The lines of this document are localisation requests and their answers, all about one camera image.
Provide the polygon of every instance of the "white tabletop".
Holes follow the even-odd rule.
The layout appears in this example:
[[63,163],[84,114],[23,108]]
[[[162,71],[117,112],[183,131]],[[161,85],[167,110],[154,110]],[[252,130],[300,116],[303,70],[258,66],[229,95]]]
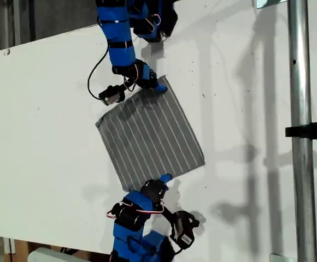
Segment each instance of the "white tabletop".
[[[137,56],[167,75],[206,158],[174,179],[166,206],[201,214],[176,261],[296,256],[286,4],[184,0],[163,53]],[[317,1],[309,1],[313,121],[317,121]],[[125,195],[96,121],[111,107],[87,92],[106,42],[97,26],[0,51],[0,236],[109,253],[105,212]],[[99,93],[121,78],[109,59]],[[317,210],[317,141],[315,188]],[[168,231],[164,219],[155,229]]]

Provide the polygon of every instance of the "silver pole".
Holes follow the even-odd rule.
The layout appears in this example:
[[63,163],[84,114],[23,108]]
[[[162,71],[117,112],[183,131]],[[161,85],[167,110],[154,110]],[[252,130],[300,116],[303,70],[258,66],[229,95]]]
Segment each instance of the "silver pole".
[[[312,122],[307,0],[288,0],[291,122]],[[292,138],[298,262],[317,262],[313,144]]]

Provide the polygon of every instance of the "black clamp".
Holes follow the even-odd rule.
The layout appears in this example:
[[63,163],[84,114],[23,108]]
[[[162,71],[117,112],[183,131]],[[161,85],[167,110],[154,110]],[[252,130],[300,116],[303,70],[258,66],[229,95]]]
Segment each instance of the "black clamp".
[[287,127],[285,129],[285,135],[287,138],[307,138],[311,140],[316,140],[317,122],[299,127]]

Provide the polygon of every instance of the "gray fabric square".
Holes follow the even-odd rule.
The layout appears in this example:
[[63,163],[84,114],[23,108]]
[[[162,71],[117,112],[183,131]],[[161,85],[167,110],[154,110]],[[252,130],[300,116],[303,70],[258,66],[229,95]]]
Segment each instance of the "gray fabric square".
[[164,94],[140,90],[96,123],[125,191],[169,173],[183,175],[204,165],[204,156],[165,76]]

